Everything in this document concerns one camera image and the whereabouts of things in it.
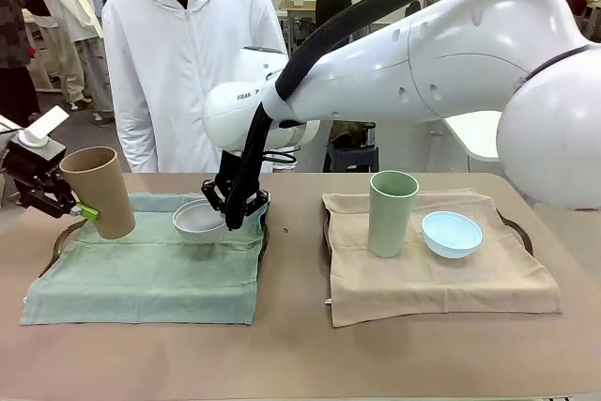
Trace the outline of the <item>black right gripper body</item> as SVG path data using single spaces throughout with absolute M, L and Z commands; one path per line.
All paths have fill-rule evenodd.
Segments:
M 223 150 L 217 173 L 217 185 L 235 186 L 239 181 L 242 166 L 243 159 L 240 155 Z

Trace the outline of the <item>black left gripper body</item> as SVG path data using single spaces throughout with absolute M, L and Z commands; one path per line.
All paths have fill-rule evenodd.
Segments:
M 66 147 L 55 140 L 43 147 L 27 147 L 19 140 L 9 140 L 4 170 L 26 185 L 50 185 L 65 154 Z

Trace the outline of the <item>white bowl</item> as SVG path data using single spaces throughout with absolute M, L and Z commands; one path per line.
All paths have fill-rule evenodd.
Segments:
M 173 226 L 185 242 L 194 244 L 217 243 L 227 231 L 224 218 L 204 199 L 181 206 L 173 214 Z

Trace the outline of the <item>beige plastic cup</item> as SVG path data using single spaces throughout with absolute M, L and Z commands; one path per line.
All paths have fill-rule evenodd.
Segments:
M 79 202 L 98 212 L 93 221 L 104 239 L 120 239 L 135 227 L 135 219 L 116 151 L 89 147 L 66 156 L 59 168 Z

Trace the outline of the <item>light green plastic cup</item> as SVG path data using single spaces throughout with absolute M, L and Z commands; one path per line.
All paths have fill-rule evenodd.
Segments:
M 400 254 L 419 182 L 394 170 L 378 172 L 370 179 L 368 249 L 378 257 Z

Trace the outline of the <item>light blue bowl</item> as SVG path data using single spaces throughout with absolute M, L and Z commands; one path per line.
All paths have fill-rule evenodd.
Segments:
M 449 259 L 469 256 L 483 242 L 482 230 L 474 220 L 451 211 L 434 211 L 425 215 L 422 235 L 434 254 Z

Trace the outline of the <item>person's right forearm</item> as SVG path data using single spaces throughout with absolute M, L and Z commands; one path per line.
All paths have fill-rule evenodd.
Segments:
M 116 130 L 133 173 L 156 173 L 158 158 L 146 99 L 133 85 L 112 83 Z

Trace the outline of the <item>mint green cloth mat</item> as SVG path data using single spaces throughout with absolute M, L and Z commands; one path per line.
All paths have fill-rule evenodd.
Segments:
M 121 239 L 102 239 L 83 225 L 29 287 L 21 324 L 251 324 L 264 213 L 215 244 L 190 243 L 172 217 L 195 198 L 131 194 L 136 226 Z

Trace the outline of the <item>beige cloth mat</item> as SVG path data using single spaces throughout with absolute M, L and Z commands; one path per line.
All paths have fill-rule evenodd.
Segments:
M 392 258 L 378 257 L 367 248 L 367 195 L 326 193 L 322 201 L 329 218 L 326 241 L 335 327 L 415 314 L 562 310 L 557 283 L 502 222 L 488 196 L 472 189 L 419 193 L 404 248 Z M 483 232 L 482 245 L 459 259 L 430 251 L 422 220 L 438 210 L 474 220 Z

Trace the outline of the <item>dark grey stool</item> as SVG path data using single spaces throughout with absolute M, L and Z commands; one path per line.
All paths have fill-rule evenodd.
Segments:
M 377 147 L 336 147 L 329 145 L 323 164 L 324 173 L 377 173 Z

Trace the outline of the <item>dark green bag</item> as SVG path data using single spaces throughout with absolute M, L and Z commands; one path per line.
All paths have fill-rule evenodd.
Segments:
M 334 121 L 328 144 L 335 147 L 368 147 L 369 131 L 374 127 L 372 122 Z

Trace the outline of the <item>person in white jacket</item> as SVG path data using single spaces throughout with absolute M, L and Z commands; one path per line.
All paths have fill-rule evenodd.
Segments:
M 156 173 L 216 172 L 221 151 L 202 120 L 209 91 L 238 79 L 242 48 L 286 51 L 271 0 L 107 0 L 102 28 L 111 91 L 128 83 L 146 99 Z

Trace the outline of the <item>grey work table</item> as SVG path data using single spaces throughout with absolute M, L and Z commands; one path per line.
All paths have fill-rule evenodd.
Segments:
M 283 0 L 278 7 L 278 19 L 291 56 L 315 29 L 316 0 Z

